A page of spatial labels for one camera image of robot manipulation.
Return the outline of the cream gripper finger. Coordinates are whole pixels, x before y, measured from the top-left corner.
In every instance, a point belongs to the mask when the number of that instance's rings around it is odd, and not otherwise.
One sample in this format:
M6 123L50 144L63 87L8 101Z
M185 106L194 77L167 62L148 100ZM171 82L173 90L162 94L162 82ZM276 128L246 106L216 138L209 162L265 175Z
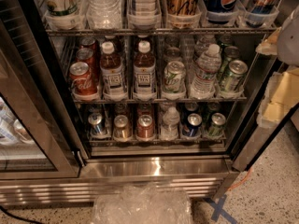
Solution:
M255 51L262 55L277 55L278 48L278 35L280 33L281 28L277 28L275 32L273 32L270 36L268 36L262 43L258 45Z
M259 127L272 128L299 103L299 67L275 72L269 79L256 119Z

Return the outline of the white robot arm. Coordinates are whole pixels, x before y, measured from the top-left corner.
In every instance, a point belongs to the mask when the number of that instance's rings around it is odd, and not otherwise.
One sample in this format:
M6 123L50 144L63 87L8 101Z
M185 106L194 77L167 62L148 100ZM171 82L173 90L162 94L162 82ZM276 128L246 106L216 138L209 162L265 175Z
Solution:
M258 109L258 126L270 129L278 125L299 103L299 7L256 49L263 55L277 55L289 66L269 79Z

